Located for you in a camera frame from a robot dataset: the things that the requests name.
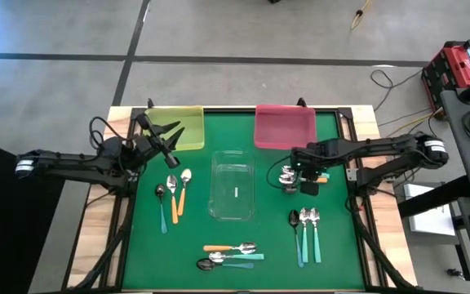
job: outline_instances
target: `spoon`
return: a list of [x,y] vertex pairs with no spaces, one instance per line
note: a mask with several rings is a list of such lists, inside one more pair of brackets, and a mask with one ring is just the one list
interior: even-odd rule
[[171,191],[171,222],[174,225],[179,223],[179,217],[177,216],[177,204],[175,201],[175,190],[177,189],[177,178],[174,175],[169,175],[166,178],[166,187]]
[[302,233],[302,262],[307,263],[308,262],[308,234],[307,234],[307,229],[306,225],[308,224],[309,221],[309,212],[306,208],[302,208],[300,210],[300,221],[302,222],[302,225],[304,226],[304,231]]
[[236,254],[236,255],[225,255],[221,252],[212,252],[209,255],[210,260],[216,263],[222,263],[226,258],[236,258],[236,259],[247,259],[253,261],[263,261],[264,254]]
[[241,269],[253,269],[253,263],[246,263],[246,264],[221,264],[210,261],[208,258],[202,258],[201,260],[197,261],[197,267],[201,270],[209,271],[214,269],[216,266],[231,266],[237,267]]
[[206,245],[202,248],[205,252],[221,252],[227,250],[237,249],[238,251],[242,252],[242,254],[250,254],[257,251],[257,245],[253,242],[244,242],[238,247],[233,246],[217,246],[217,245]]
[[155,194],[159,197],[159,201],[161,202],[161,232],[166,234],[168,232],[168,228],[166,227],[166,220],[164,219],[164,211],[162,210],[162,197],[164,196],[164,185],[159,184],[155,187]]
[[192,179],[192,171],[189,168],[183,170],[183,173],[180,174],[180,179],[183,181],[183,189],[180,191],[179,199],[179,216],[182,216],[184,213],[184,196],[186,196],[186,183]]
[[294,209],[290,212],[290,226],[295,232],[295,241],[297,243],[297,262],[299,263],[299,267],[304,267],[304,263],[302,262],[302,254],[300,253],[299,235],[297,234],[297,225],[299,225],[299,223],[299,212]]
[[314,250],[315,250],[315,262],[321,263],[321,257],[320,257],[320,244],[318,242],[318,230],[317,230],[317,222],[320,220],[320,212],[318,212],[318,209],[316,208],[311,208],[311,211],[309,212],[309,220],[313,223],[313,234],[315,238],[315,244],[314,244]]

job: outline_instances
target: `clear plastic container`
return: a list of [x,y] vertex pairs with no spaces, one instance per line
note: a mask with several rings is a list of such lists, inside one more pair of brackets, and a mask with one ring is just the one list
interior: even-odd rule
[[202,106],[184,106],[147,109],[146,114],[153,124],[159,126],[180,122],[179,126],[162,135],[167,139],[184,127],[177,141],[176,151],[202,149],[204,147],[204,110]]
[[317,142],[315,109],[289,105],[257,105],[255,146],[287,150]]
[[255,213],[255,160],[243,151],[217,151],[211,157],[208,212],[214,218],[249,220]]

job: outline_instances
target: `green tabletop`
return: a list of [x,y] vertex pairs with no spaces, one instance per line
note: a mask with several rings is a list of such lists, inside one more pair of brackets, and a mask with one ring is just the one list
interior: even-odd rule
[[[124,289],[167,290],[313,290],[363,289],[360,261],[352,218],[344,207],[347,197],[344,167],[329,170],[329,183],[317,197],[283,194],[266,183],[269,167],[288,151],[257,149],[253,143],[255,114],[206,113],[204,149],[175,152],[181,165],[169,169],[161,156],[149,162],[141,176],[135,203],[131,240],[126,257]],[[318,140],[338,136],[335,115],[317,114]],[[207,211],[210,197],[211,155],[219,150],[243,150],[255,157],[255,215],[248,221],[216,220]],[[277,179],[281,165],[272,172]],[[193,173],[188,183],[184,215],[171,223],[171,193],[163,199],[168,233],[161,233],[160,207],[154,194],[169,174]],[[176,192],[179,201],[182,182]],[[309,263],[297,266],[291,209],[317,207],[322,263],[313,259],[313,227],[308,226]],[[204,245],[233,245],[252,241],[264,261],[254,269],[218,267],[204,272],[196,261],[207,257]]]

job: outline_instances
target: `red power supply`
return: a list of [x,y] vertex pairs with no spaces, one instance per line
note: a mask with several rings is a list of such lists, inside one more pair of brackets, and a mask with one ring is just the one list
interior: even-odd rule
[[[441,108],[440,93],[470,87],[470,40],[449,41],[422,70],[422,82],[432,111]],[[442,110],[435,118],[445,119]]]

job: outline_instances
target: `pink plastic bin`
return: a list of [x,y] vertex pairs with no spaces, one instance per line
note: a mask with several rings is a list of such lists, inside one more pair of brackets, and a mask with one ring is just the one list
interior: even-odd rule
[[288,105],[257,105],[255,146],[261,149],[306,147],[317,141],[315,109]]

